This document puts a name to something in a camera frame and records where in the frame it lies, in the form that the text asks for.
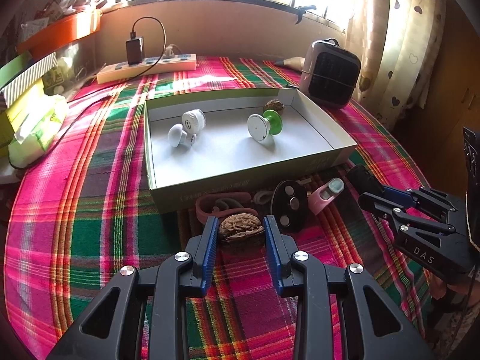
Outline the person's right hand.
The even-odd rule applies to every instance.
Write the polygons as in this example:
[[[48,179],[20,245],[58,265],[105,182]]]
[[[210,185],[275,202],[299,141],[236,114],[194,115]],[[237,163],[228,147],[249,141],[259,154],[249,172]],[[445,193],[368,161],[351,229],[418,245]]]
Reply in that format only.
[[[464,305],[469,310],[479,303],[479,273],[473,276],[471,271],[468,275],[461,275],[453,283],[447,283],[430,271],[425,274],[431,297],[429,312],[452,313],[459,311]]]

